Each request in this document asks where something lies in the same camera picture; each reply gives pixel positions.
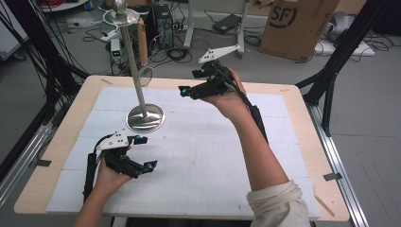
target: floor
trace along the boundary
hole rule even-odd
[[[98,17],[101,11],[91,12]],[[207,24],[204,14],[199,25]],[[247,26],[264,26],[266,18],[253,17]],[[92,31],[101,37],[98,31]],[[85,30],[64,33],[63,37],[78,62],[91,73],[111,73],[109,53],[99,41],[85,43]],[[197,59],[207,48],[233,45],[236,37],[221,37],[196,31],[189,63],[169,62],[156,68],[156,77],[191,79],[191,70],[200,68]],[[391,37],[401,44],[400,37]],[[261,54],[246,44],[245,55],[221,58],[222,64],[239,72],[243,81],[294,84],[319,72],[327,57],[313,57],[307,63]],[[348,61],[337,79],[331,119],[331,132],[352,186],[370,226],[399,226],[401,222],[401,48],[376,51],[360,62]],[[44,104],[44,92],[30,60],[0,61],[0,161],[11,150],[27,124]],[[0,210],[2,226],[71,226],[74,216],[31,216],[13,212],[13,204],[24,188],[33,168],[29,167]],[[102,220],[109,226],[110,218]],[[352,223],[323,223],[317,226],[353,226]]]

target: black tape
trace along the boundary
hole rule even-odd
[[[49,167],[51,164],[51,161],[49,160],[38,160],[38,162],[36,162],[36,166],[44,166],[44,167]]]
[[[331,180],[339,180],[342,178],[341,174],[339,173],[329,173],[326,175],[323,175],[324,179],[328,182]]]

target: fabric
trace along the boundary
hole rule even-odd
[[[251,227],[310,226],[302,195],[294,181],[248,193],[247,199],[254,212]]]

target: wooden table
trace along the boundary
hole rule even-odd
[[[177,90],[178,85],[194,86],[200,82],[187,79],[153,79],[149,88]],[[91,76],[86,79],[44,153],[43,159],[52,161],[51,165],[36,167],[15,203],[16,213],[49,214],[45,209],[56,187],[64,161],[75,145],[79,131],[94,107],[97,95],[105,86],[133,87],[133,81],[132,78],[105,76]],[[323,178],[323,175],[332,172],[331,167],[299,89],[294,85],[284,84],[244,83],[244,86],[249,93],[283,96],[315,191],[315,198],[321,209],[322,216],[319,220],[347,221],[350,215],[336,181],[327,182]]]

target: box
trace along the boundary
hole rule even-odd
[[[134,7],[136,5],[142,6],[151,6],[153,4],[153,0],[126,0],[128,7]],[[106,0],[106,6],[112,6],[112,0]]]
[[[339,0],[275,0],[259,51],[308,61]]]

